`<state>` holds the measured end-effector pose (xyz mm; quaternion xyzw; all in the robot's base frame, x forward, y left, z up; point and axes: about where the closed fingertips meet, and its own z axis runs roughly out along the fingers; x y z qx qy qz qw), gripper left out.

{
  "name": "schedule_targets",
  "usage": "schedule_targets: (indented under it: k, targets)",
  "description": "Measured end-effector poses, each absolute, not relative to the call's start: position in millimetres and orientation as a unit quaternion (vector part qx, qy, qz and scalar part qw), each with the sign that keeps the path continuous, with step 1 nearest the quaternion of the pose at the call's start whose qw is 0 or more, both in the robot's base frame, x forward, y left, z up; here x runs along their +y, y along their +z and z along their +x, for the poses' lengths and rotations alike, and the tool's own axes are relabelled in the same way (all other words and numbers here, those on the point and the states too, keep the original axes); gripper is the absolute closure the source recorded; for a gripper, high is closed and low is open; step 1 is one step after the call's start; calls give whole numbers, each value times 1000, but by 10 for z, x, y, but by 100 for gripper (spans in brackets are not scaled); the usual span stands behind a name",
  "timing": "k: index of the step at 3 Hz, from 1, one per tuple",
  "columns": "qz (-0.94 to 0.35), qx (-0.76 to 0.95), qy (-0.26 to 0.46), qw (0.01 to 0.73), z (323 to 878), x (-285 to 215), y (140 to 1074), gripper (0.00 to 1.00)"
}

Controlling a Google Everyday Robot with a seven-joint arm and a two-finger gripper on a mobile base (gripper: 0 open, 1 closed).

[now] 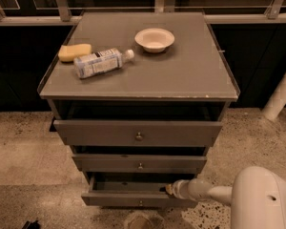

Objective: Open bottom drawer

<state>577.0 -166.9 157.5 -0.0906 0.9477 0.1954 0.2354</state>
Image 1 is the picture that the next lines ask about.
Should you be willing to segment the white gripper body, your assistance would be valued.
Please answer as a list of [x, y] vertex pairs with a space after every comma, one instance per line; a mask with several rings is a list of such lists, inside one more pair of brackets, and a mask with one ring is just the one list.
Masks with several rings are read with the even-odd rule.
[[207, 181], [194, 178], [191, 180], [178, 180], [171, 185], [171, 194], [176, 198], [202, 201], [210, 198], [208, 192], [213, 185]]

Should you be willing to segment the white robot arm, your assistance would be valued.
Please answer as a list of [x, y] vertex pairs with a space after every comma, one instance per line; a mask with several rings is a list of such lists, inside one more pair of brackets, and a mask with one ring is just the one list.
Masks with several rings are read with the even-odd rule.
[[231, 229], [286, 229], [286, 181], [268, 169], [241, 170], [232, 186], [213, 186], [194, 178], [165, 187], [175, 198], [212, 199], [231, 207]]

